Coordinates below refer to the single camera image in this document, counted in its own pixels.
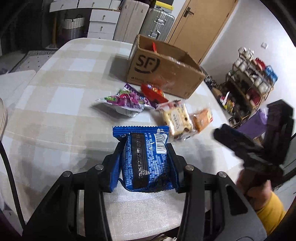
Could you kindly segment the yellow sleeve forearm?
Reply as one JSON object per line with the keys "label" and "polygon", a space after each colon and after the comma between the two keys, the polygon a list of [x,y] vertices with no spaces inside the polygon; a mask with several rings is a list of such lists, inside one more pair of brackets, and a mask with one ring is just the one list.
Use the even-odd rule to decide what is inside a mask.
{"label": "yellow sleeve forearm", "polygon": [[275,230],[285,216],[283,203],[273,191],[265,206],[255,212],[262,222],[267,236]]}

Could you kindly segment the person's right hand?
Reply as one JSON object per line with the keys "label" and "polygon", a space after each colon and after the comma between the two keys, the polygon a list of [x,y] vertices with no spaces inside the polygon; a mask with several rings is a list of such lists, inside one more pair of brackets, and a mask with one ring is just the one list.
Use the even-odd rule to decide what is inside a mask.
{"label": "person's right hand", "polygon": [[236,181],[236,186],[247,198],[249,198],[250,205],[253,207],[253,209],[260,210],[267,204],[271,197],[271,181],[267,180],[261,186],[249,188],[247,177],[248,174],[245,174],[245,170],[241,170]]}

